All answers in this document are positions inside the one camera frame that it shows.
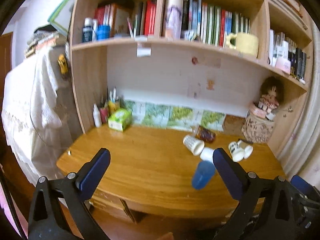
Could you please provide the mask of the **blue plastic cup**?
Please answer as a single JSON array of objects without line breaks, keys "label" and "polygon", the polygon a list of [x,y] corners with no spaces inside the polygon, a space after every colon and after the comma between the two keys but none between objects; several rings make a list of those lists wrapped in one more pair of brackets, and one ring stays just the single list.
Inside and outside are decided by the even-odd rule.
[{"label": "blue plastic cup", "polygon": [[205,160],[199,162],[191,181],[192,187],[196,190],[203,189],[215,175],[215,171],[212,162]]}]

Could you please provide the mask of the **plain white paper cup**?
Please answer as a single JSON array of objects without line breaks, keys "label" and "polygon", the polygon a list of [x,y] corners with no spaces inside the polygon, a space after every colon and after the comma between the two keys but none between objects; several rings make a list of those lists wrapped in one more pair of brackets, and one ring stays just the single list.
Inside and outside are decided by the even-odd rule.
[{"label": "plain white paper cup", "polygon": [[253,146],[245,143],[241,143],[237,145],[244,150],[244,159],[248,159],[253,152]]}]

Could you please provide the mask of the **checkered paper cup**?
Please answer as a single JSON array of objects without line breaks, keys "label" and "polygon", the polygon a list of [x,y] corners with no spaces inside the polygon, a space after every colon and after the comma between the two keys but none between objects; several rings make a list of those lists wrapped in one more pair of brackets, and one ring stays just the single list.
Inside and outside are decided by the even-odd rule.
[{"label": "checkered paper cup", "polygon": [[204,141],[191,135],[186,135],[183,138],[183,144],[194,156],[200,155],[205,146]]}]

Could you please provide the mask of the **brown patterned paper cup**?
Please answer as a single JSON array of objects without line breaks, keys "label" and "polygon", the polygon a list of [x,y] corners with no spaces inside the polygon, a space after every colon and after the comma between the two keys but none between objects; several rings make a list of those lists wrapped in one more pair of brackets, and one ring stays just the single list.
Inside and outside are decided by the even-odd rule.
[{"label": "brown patterned paper cup", "polygon": [[216,134],[211,130],[204,128],[203,126],[199,126],[196,132],[196,137],[197,139],[211,144],[214,142]]}]

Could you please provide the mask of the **letter-print fabric basket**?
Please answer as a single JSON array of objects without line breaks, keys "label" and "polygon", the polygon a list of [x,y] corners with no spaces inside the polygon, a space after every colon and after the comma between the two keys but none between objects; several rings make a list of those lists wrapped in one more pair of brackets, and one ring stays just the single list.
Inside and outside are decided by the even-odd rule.
[{"label": "letter-print fabric basket", "polygon": [[262,119],[254,115],[250,110],[246,114],[246,121],[241,131],[247,141],[266,144],[274,129],[274,121]]}]

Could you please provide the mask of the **white cloth cover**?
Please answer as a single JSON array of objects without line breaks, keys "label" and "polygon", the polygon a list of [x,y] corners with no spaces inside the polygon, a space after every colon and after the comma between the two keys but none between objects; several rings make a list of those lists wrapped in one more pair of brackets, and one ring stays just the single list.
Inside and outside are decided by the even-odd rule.
[{"label": "white cloth cover", "polygon": [[81,135],[72,84],[57,63],[62,48],[37,52],[5,77],[1,119],[7,144],[29,183],[60,179],[57,159]]}]

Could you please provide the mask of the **white spray bottle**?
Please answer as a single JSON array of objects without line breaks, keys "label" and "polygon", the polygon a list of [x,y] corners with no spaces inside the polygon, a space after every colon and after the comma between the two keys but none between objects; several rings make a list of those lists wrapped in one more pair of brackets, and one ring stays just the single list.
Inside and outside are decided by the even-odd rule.
[{"label": "white spray bottle", "polygon": [[93,119],[94,119],[94,124],[96,128],[99,128],[102,126],[100,111],[96,104],[93,105]]}]

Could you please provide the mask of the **rag doll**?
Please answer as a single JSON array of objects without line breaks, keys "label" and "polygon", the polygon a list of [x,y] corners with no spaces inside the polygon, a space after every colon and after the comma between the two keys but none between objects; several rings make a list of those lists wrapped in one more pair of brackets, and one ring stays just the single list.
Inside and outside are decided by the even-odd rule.
[{"label": "rag doll", "polygon": [[271,113],[284,102],[284,85],[276,77],[266,78],[260,87],[258,107],[266,113]]}]

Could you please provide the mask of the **pink pen holder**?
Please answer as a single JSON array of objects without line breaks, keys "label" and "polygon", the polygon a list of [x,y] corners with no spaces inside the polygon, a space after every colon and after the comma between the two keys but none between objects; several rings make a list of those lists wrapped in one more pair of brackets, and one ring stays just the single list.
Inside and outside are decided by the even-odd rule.
[{"label": "pink pen holder", "polygon": [[99,112],[100,112],[100,117],[101,117],[102,124],[107,123],[108,122],[108,117],[109,117],[108,106],[99,108]]}]

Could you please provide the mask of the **green tissue box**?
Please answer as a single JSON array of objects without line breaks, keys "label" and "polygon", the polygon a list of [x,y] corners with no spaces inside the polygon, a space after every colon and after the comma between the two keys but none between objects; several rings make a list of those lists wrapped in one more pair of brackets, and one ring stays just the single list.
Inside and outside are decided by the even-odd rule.
[{"label": "green tissue box", "polygon": [[123,132],[131,125],[131,122],[131,111],[124,108],[120,108],[108,118],[108,127],[110,129]]}]

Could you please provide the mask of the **green leaf poster strip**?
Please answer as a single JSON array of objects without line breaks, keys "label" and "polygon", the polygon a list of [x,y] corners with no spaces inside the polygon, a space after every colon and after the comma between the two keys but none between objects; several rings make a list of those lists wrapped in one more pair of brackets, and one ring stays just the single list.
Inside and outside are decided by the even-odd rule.
[{"label": "green leaf poster strip", "polygon": [[132,100],[120,101],[121,107],[132,112],[133,124],[145,127],[191,131],[202,126],[223,131],[224,113],[184,106],[159,105]]}]

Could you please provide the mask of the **yellow mug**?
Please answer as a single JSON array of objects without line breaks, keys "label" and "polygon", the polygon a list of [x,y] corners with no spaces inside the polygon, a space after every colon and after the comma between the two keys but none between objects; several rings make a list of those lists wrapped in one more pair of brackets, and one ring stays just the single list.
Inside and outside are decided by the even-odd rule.
[{"label": "yellow mug", "polygon": [[237,50],[240,53],[257,58],[259,50],[259,38],[247,33],[230,33],[226,36],[225,46]]}]

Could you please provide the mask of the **wooden bookshelf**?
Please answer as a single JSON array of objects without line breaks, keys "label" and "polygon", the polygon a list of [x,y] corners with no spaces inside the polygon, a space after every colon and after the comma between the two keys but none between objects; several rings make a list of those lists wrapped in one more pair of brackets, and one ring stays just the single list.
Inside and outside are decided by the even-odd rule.
[{"label": "wooden bookshelf", "polygon": [[[206,0],[251,19],[251,32],[259,39],[257,57],[229,48],[164,36],[167,0],[155,0],[148,36],[82,42],[85,18],[109,0],[76,0],[71,23],[71,68],[75,104],[83,132],[94,127],[93,105],[116,87],[130,100],[208,109],[245,116],[258,98],[264,78],[274,75],[284,84],[284,103],[268,146],[279,156],[302,114],[308,84],[301,83],[268,63],[270,30],[287,35],[307,53],[306,80],[313,65],[311,20],[305,10],[302,23],[272,0]],[[140,2],[133,0],[134,12]]]}]

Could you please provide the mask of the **blue bottle on shelf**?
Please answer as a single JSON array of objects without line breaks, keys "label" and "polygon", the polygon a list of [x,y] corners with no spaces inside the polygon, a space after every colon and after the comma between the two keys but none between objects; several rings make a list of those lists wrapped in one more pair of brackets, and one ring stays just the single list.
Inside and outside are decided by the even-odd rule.
[{"label": "blue bottle on shelf", "polygon": [[93,34],[93,24],[92,19],[87,17],[84,20],[84,26],[82,28],[82,42],[91,42]]}]

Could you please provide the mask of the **row of books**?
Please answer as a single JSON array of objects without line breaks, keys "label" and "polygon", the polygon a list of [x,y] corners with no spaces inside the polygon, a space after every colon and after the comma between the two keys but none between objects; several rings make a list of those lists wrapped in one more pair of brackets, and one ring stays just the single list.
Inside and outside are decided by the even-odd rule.
[{"label": "row of books", "polygon": [[183,0],[181,38],[225,47],[231,33],[251,32],[251,19],[202,0]]}]

